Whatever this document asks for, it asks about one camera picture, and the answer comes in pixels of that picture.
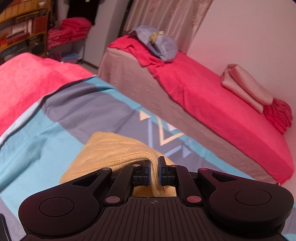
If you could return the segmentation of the pile of dark clothes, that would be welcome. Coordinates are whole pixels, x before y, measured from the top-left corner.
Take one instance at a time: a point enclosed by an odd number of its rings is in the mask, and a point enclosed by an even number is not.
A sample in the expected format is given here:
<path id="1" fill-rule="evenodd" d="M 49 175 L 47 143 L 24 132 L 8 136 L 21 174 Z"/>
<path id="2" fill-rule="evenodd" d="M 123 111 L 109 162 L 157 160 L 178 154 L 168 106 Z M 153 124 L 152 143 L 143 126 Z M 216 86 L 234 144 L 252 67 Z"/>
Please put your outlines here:
<path id="1" fill-rule="evenodd" d="M 99 5 L 104 2 L 105 0 L 69 0 L 67 18 L 86 18 L 95 25 Z"/>

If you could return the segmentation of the tan cable knit cardigan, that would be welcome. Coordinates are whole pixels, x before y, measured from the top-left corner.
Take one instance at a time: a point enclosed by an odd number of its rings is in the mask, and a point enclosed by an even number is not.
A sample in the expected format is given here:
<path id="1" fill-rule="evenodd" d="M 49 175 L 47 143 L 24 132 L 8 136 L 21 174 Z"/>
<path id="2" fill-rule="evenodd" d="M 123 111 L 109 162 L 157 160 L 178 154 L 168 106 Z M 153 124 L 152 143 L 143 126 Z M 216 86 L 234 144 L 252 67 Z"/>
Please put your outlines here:
<path id="1" fill-rule="evenodd" d="M 135 187 L 132 195 L 135 197 L 176 196 L 174 187 L 159 184 L 158 158 L 161 155 L 136 139 L 115 133 L 95 132 L 62 175 L 60 183 L 63 184 L 104 167 L 117 172 L 130 164 L 148 160 L 151 165 L 151 183 L 148 186 Z"/>

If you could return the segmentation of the wooden bookshelf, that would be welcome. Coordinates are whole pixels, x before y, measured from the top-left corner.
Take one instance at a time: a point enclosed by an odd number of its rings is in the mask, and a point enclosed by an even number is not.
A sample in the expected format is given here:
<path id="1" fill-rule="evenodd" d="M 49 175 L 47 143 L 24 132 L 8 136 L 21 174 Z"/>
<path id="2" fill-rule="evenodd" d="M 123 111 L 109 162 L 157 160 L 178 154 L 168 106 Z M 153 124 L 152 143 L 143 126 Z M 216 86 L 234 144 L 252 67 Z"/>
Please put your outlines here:
<path id="1" fill-rule="evenodd" d="M 25 52 L 46 56 L 51 8 L 52 1 L 12 1 L 1 12 L 1 64 Z"/>

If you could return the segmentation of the folded pink blanket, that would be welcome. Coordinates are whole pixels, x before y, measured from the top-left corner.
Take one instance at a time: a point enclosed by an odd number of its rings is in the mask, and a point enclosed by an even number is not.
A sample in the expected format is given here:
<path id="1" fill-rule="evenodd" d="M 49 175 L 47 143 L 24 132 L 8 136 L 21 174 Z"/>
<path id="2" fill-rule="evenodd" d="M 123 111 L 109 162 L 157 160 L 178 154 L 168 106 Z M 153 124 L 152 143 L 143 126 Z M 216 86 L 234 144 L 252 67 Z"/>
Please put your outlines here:
<path id="1" fill-rule="evenodd" d="M 221 75 L 221 85 L 258 113 L 263 113 L 263 106 L 273 102 L 273 96 L 238 64 L 226 66 Z"/>

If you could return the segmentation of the blue grey pillow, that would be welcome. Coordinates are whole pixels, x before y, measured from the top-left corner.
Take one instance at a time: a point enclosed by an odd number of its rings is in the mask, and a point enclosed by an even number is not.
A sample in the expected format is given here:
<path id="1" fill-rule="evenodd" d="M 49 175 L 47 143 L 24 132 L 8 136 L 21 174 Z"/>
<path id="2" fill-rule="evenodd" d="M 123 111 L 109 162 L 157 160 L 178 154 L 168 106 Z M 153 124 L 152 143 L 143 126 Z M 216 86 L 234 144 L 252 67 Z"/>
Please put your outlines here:
<path id="1" fill-rule="evenodd" d="M 129 31 L 128 34 L 136 36 L 154 56 L 164 62 L 173 62 L 179 51 L 173 37 L 168 36 L 164 31 L 159 31 L 152 26 L 142 25 L 135 27 Z"/>

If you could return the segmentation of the blue grey patterned bed sheet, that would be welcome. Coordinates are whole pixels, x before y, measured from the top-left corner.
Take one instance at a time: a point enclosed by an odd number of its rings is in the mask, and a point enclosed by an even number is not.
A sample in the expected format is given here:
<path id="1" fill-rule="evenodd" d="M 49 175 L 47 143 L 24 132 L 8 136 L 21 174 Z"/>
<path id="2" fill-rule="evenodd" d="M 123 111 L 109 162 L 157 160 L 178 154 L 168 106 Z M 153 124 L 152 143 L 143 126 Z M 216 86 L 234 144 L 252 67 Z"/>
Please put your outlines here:
<path id="1" fill-rule="evenodd" d="M 46 97 L 34 114 L 1 147 L 1 213 L 9 239 L 25 235 L 18 208 L 29 195 L 55 186 L 95 132 L 134 138 L 186 166 L 208 167 L 242 177 L 267 180 L 267 163 L 290 160 L 284 137 L 258 115 L 258 125 L 215 119 L 214 142 L 195 127 L 188 134 L 121 94 L 97 77 L 64 86 Z"/>

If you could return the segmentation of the stack of red bedding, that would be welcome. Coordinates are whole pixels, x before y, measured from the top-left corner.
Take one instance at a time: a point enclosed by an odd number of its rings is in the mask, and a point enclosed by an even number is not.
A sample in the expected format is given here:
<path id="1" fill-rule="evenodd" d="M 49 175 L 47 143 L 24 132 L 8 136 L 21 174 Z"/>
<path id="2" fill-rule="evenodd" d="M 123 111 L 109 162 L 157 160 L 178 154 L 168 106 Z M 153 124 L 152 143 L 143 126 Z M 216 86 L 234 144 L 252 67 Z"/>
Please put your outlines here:
<path id="1" fill-rule="evenodd" d="M 53 49 L 77 40 L 85 40 L 91 27 L 92 23 L 86 18 L 74 17 L 64 19 L 60 27 L 48 30 L 47 48 Z"/>

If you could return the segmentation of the floral beige curtain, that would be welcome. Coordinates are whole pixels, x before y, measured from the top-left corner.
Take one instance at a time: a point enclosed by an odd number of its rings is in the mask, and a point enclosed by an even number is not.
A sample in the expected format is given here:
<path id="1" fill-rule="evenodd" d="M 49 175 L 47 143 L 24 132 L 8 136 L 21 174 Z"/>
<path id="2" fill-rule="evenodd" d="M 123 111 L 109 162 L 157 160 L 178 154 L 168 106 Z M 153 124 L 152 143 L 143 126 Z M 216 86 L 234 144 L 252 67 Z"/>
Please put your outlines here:
<path id="1" fill-rule="evenodd" d="M 211 4 L 211 0 L 133 1 L 122 34 L 149 25 L 173 37 L 186 54 Z"/>

